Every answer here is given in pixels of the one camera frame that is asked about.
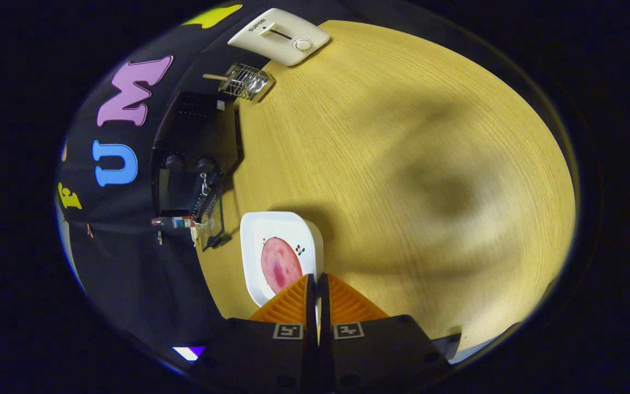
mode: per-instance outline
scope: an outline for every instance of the white square dish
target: white square dish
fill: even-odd
[[[323,240],[314,224],[293,212],[248,212],[240,222],[242,265],[247,292],[261,307],[276,292],[267,282],[262,270],[262,252],[270,239],[288,244],[300,265],[303,275],[313,274],[315,281],[323,272]]]

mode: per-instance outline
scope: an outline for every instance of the wooden table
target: wooden table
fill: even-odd
[[[244,161],[224,195],[227,244],[201,267],[225,317],[250,316],[238,225],[315,223],[325,271],[459,349],[532,312],[560,271],[575,200],[563,155],[517,93],[470,60],[395,30],[330,20],[302,64],[240,102]]]

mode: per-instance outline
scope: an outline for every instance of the ham slice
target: ham slice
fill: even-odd
[[[262,272],[275,294],[303,276],[300,262],[292,247],[278,237],[272,237],[264,243]]]

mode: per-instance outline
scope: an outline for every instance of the black fabric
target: black fabric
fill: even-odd
[[[180,25],[145,45],[138,43],[138,50],[121,58],[88,93],[67,133],[67,158],[59,164],[58,181],[75,193],[82,206],[77,209],[61,205],[61,209],[70,224],[72,256],[87,296],[115,328],[180,368],[186,367],[185,361],[171,350],[172,346],[210,338],[223,318],[203,279],[188,231],[163,230],[163,245],[159,245],[158,230],[150,224],[155,216],[150,187],[151,150],[168,106],[182,91],[218,95],[215,80],[202,78],[203,74],[223,74],[234,62],[253,67],[267,64],[268,58],[227,42],[269,8],[302,15],[316,25],[330,19],[358,19],[347,8],[328,0],[225,2],[216,7],[235,3],[242,4],[242,8],[211,28]],[[148,109],[145,122],[136,126],[125,120],[107,121],[99,127],[98,109],[120,92],[111,83],[120,67],[167,55],[173,60],[159,82],[152,86],[137,83],[151,93],[142,100]],[[120,157],[95,161],[95,141],[123,144],[133,150],[138,170],[132,182],[98,185],[97,166],[117,170],[125,164]],[[87,226],[92,229],[93,239],[87,234]]]

